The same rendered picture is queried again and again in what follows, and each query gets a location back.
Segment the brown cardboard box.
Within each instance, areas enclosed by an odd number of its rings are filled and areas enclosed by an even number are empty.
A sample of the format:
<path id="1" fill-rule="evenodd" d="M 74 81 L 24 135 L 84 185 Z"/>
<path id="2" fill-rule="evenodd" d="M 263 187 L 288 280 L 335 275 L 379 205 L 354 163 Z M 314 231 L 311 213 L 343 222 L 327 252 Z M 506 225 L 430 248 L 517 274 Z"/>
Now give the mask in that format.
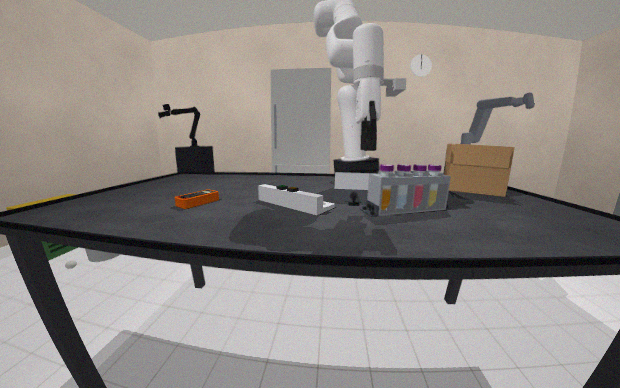
<path id="1" fill-rule="evenodd" d="M 514 148 L 448 144 L 444 175 L 451 176 L 449 191 L 505 197 Z"/>

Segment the white control panel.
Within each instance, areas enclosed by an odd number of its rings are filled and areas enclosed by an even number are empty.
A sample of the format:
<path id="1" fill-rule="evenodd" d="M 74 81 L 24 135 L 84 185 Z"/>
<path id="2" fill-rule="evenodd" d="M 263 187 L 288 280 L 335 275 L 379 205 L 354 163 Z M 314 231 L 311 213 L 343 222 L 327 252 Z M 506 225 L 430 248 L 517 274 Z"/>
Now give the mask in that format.
<path id="1" fill-rule="evenodd" d="M 369 173 L 335 172 L 334 201 L 344 201 L 348 202 L 348 205 L 359 206 L 359 203 L 355 202 L 367 200 L 368 182 Z"/>

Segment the orange pocket multimeter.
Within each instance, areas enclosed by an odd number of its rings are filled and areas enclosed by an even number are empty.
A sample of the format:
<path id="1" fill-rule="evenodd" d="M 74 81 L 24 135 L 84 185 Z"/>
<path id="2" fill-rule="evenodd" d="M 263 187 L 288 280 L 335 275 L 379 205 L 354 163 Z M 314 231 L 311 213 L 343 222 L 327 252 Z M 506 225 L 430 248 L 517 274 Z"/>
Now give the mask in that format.
<path id="1" fill-rule="evenodd" d="M 203 190 L 199 192 L 176 196 L 175 205 L 183 209 L 188 209 L 217 200 L 219 200 L 218 191 Z"/>

